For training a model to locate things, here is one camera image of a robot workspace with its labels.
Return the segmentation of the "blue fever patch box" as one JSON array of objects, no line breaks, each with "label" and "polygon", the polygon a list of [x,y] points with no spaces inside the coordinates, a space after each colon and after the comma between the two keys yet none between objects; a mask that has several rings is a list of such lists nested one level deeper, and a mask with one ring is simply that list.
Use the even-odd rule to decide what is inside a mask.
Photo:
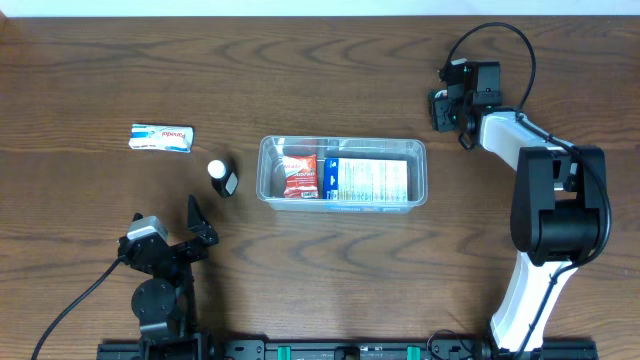
[{"label": "blue fever patch box", "polygon": [[405,202],[408,197],[406,161],[327,158],[324,162],[326,200]]}]

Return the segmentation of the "white Panadol box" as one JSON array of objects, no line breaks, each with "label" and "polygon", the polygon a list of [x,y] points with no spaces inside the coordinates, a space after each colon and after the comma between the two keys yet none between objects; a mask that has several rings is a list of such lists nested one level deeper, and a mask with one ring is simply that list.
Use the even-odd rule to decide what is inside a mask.
[{"label": "white Panadol box", "polygon": [[192,127],[133,124],[128,145],[134,150],[190,153],[193,141]]}]

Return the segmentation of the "red Panadol box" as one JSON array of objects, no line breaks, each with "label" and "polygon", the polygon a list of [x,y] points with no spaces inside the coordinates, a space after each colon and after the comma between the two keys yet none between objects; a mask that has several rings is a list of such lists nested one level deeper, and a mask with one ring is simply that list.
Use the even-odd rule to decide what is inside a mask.
[{"label": "red Panadol box", "polygon": [[285,171],[283,196],[293,199],[315,199],[319,196],[317,156],[284,156]]}]

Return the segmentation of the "green square box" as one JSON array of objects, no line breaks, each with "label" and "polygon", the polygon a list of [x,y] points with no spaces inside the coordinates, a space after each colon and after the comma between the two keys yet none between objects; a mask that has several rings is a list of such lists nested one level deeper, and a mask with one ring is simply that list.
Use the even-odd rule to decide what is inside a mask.
[{"label": "green square box", "polygon": [[429,114],[432,119],[432,126],[438,130],[440,125],[445,123],[444,115],[448,109],[448,91],[435,90],[428,94]]}]

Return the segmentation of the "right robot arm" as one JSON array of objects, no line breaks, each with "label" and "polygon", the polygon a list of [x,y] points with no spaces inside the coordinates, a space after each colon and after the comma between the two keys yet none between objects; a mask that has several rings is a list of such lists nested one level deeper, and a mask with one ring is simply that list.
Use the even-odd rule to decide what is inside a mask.
[{"label": "right robot arm", "polygon": [[610,230],[604,153],[574,146],[502,104],[496,61],[450,61],[429,95],[438,132],[457,131],[516,172],[510,233],[517,249],[505,297],[489,321],[495,359],[541,357],[543,334],[569,278],[601,251]]}]

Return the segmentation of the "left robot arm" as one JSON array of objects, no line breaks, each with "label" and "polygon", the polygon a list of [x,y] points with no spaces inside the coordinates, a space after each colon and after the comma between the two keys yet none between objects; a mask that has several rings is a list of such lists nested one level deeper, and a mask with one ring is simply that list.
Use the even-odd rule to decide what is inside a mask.
[{"label": "left robot arm", "polygon": [[187,339],[198,329],[192,264],[207,259],[219,238],[194,196],[188,197],[187,228],[194,237],[170,245],[158,217],[137,213],[118,240],[122,263],[151,276],[135,290],[131,307],[141,339],[153,345]]}]

